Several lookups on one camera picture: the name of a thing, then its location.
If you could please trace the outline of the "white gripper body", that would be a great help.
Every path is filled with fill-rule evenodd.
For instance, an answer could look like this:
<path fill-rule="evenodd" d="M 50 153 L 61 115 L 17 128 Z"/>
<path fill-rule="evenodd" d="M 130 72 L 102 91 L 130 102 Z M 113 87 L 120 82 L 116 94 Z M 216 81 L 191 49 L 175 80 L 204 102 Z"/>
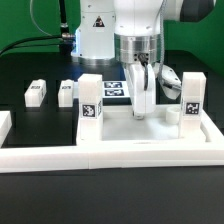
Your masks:
<path fill-rule="evenodd" d="M 156 108 L 156 82 L 159 82 L 165 95 L 175 100 L 181 93 L 181 81 L 174 70 L 160 64 L 143 66 L 140 62 L 125 64 L 124 74 L 131 99 L 133 116 L 145 117 Z"/>

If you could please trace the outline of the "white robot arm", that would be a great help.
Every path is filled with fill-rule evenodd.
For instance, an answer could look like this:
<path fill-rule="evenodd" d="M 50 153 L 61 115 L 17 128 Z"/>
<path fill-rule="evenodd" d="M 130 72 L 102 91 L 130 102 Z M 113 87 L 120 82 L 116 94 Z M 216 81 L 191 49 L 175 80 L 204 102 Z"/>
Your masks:
<path fill-rule="evenodd" d="M 83 64 L 119 61 L 124 69 L 134 116 L 154 111 L 156 85 L 178 94 L 181 85 L 164 69 L 164 22 L 199 22 L 216 0 L 80 0 L 81 23 L 71 55 Z"/>

